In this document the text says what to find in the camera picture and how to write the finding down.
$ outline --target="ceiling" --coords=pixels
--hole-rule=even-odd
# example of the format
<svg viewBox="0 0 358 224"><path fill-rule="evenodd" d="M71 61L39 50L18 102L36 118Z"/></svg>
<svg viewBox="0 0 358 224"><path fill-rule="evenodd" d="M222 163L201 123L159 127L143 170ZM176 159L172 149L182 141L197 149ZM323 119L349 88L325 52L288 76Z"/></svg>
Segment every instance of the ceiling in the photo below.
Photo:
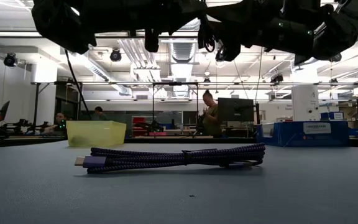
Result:
<svg viewBox="0 0 358 224"><path fill-rule="evenodd" d="M233 4L236 0L206 0L209 6L218 6L224 4ZM322 3L332 3L333 0L322 0ZM0 31L35 31L34 22L30 13L32 1L27 0L0 0ZM119 39L98 39L98 46L89 51L88 57L102 67L105 71L116 77L116 80L134 81L131 79L131 60L126 52L122 49ZM157 65L160 68L161 79L172 77L172 60L170 56L169 40L161 41L159 52L153 54ZM58 75L70 77L67 69L67 60L62 54L61 48L53 42L42 38L0 38L0 49L4 47L37 47L47 53L50 58L59 63ZM122 60L112 62L109 58L112 49L120 48ZM37 63L36 59L26 57L27 63ZM216 63L214 54L209 54L205 49L195 51L194 61L191 63L191 79L188 81L202 82L205 72L209 72L212 82L257 82L270 81L270 77L277 72L283 74L285 82L292 82L291 79L291 61L293 55L285 52L273 50L270 53L262 53L261 48L253 46L250 49L241 48L241 54L233 62ZM74 70L79 80L87 82L100 82L81 63L73 62ZM342 61L330 64L329 62L316 62L311 65L305 65L303 68L317 68L318 80L328 82L331 78L338 77L340 82L357 82L358 81L358 42L351 49L342 53ZM224 86L223 88L241 89L242 86ZM90 90L111 90L110 86L92 86Z"/></svg>

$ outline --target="desk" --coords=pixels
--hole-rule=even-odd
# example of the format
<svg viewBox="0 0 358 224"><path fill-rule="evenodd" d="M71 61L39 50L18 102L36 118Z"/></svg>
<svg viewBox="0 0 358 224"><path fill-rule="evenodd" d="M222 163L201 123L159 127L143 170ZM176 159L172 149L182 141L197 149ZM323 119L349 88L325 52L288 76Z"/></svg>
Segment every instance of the desk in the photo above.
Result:
<svg viewBox="0 0 358 224"><path fill-rule="evenodd" d="M243 144L125 144L180 152ZM201 165L88 175L67 142L0 147L0 223L358 223L358 148L267 146L249 169Z"/></svg>

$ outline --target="cable connector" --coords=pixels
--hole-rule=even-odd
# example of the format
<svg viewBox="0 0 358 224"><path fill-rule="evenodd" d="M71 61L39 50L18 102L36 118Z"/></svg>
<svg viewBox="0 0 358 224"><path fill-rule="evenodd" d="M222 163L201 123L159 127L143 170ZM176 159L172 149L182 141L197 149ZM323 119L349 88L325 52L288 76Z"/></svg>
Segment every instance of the cable connector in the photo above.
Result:
<svg viewBox="0 0 358 224"><path fill-rule="evenodd" d="M82 166L84 168L95 168L95 167L104 167L106 162L106 157L104 156L85 156L77 157L75 160L75 166Z"/></svg>

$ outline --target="yellow plastic bin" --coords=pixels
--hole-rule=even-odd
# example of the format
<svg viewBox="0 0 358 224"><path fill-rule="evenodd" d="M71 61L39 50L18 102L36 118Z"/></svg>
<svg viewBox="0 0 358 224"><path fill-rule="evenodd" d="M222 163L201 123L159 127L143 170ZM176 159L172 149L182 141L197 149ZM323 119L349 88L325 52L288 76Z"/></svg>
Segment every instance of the yellow plastic bin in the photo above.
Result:
<svg viewBox="0 0 358 224"><path fill-rule="evenodd" d="M67 121L71 147L111 147L124 144L127 124L114 121Z"/></svg>

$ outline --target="box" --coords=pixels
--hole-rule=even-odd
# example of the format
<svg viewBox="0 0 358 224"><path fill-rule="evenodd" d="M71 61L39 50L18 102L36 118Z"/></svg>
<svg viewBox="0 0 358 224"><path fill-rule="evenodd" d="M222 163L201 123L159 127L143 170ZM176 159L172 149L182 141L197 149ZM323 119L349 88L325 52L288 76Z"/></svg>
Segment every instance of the box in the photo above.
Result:
<svg viewBox="0 0 358 224"><path fill-rule="evenodd" d="M67 121L71 147L111 147L124 144L127 124L114 121Z"/></svg>

